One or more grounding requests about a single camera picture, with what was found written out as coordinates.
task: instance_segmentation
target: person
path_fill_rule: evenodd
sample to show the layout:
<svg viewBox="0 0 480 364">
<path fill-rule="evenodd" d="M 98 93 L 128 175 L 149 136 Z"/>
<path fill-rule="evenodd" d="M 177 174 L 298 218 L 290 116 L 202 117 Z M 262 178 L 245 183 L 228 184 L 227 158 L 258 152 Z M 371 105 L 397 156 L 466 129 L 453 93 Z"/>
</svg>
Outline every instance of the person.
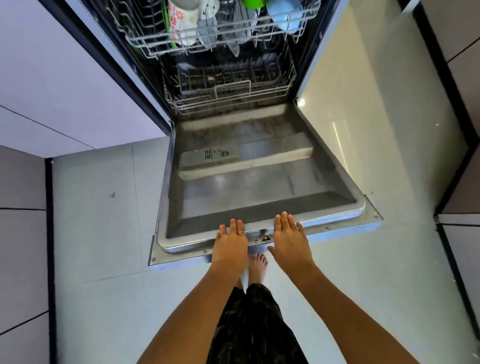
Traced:
<svg viewBox="0 0 480 364">
<path fill-rule="evenodd" d="M 229 234 L 220 225 L 207 273 L 166 320 L 138 364 L 307 363 L 271 292 L 262 285 L 265 255 L 247 255 L 247 245 L 241 220 L 230 221 Z M 274 246 L 268 250 L 325 322 L 348 364 L 417 363 L 315 265 L 305 230 L 292 215 L 275 217 Z M 247 266 L 244 293 L 240 276 Z"/>
</svg>

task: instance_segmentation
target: patterned pants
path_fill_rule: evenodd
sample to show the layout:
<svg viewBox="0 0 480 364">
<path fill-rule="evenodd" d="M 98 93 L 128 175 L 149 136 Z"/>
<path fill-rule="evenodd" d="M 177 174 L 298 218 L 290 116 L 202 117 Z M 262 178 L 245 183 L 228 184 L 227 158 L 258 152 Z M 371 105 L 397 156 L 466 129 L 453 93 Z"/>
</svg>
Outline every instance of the patterned pants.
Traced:
<svg viewBox="0 0 480 364">
<path fill-rule="evenodd" d="M 235 287 L 215 330 L 207 364 L 308 363 L 263 284 Z"/>
</svg>

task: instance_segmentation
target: person's left hand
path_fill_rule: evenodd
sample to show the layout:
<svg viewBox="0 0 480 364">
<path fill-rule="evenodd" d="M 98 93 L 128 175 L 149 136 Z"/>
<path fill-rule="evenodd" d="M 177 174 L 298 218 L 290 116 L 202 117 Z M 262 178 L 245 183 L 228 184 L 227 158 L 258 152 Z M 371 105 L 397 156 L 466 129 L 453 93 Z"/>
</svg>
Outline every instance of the person's left hand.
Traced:
<svg viewBox="0 0 480 364">
<path fill-rule="evenodd" d="M 218 268 L 232 279 L 238 279 L 247 267 L 248 239 L 241 220 L 230 220 L 230 234 L 225 225 L 220 225 L 212 253 L 211 268 Z"/>
</svg>

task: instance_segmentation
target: dishwasher rack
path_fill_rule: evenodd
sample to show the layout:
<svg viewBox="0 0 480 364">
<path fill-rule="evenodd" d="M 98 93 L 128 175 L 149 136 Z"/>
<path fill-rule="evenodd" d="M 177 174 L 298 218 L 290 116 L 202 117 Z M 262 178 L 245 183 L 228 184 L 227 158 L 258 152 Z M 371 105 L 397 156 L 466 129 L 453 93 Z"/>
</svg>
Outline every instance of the dishwasher rack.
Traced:
<svg viewBox="0 0 480 364">
<path fill-rule="evenodd" d="M 177 65 L 173 72 L 161 60 L 160 64 L 167 103 L 175 114 L 188 116 L 284 97 L 297 77 L 288 42 L 279 54 L 218 66 Z"/>
<path fill-rule="evenodd" d="M 239 21 L 218 22 L 216 26 L 202 26 L 197 30 L 196 42 L 191 46 L 183 46 L 173 41 L 176 39 L 192 38 L 192 29 L 185 29 L 176 33 L 169 32 L 168 0 L 105 0 L 105 7 L 113 16 L 117 29 L 125 34 L 127 42 L 143 53 L 147 58 L 156 58 L 162 54 L 188 54 L 211 50 L 218 46 L 226 46 L 237 40 L 244 39 L 238 34 L 248 32 L 249 40 L 254 45 L 259 41 L 268 41 L 273 35 L 281 34 L 286 39 L 291 37 L 293 42 L 303 35 L 308 20 L 314 18 L 321 5 L 321 0 L 300 0 L 303 9 L 285 14 L 270 16 L 265 7 L 257 10 L 254 21 L 242 16 Z M 222 19 L 234 18 L 233 0 L 220 0 L 220 17 Z M 298 23 L 295 31 L 288 31 L 289 24 Z M 209 34 L 215 39 L 208 45 L 200 43 L 199 33 Z"/>
</svg>

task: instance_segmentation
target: dishwasher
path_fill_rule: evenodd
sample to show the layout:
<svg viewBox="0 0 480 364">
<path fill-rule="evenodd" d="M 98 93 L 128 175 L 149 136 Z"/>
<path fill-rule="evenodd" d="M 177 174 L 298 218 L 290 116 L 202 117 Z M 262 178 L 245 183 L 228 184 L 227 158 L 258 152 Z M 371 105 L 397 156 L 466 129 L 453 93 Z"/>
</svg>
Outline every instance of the dishwasher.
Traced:
<svg viewBox="0 0 480 364">
<path fill-rule="evenodd" d="M 42 2 L 54 15 L 62 4 Z M 170 137 L 149 266 L 209 261 L 231 217 L 243 220 L 249 253 L 273 244 L 282 211 L 311 242 L 381 224 L 297 105 L 347 2 L 298 0 L 272 15 L 268 2 L 245 11 L 242 0 L 219 0 L 214 18 L 174 32 L 168 0 L 64 1 L 63 13 L 83 22 L 66 28 L 101 30 L 97 38 L 111 41 L 153 96 L 144 104 Z"/>
</svg>

